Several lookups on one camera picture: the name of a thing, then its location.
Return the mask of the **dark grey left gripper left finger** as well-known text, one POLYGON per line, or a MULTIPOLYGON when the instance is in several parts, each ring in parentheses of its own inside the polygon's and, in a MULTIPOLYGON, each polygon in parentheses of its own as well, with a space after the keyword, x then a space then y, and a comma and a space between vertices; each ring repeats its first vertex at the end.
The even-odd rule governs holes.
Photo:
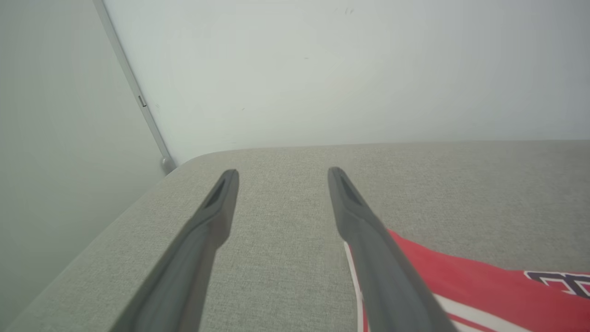
POLYGON ((217 250, 230 235, 239 173, 221 174, 112 325, 112 332, 197 332, 217 250))

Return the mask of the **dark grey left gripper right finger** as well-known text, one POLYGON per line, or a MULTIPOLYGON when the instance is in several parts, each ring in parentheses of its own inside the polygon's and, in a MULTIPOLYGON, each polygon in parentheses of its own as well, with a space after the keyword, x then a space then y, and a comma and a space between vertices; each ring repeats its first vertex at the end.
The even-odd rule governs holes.
POLYGON ((373 332, 455 332, 444 309, 348 175, 327 172, 331 205, 348 244, 373 332))

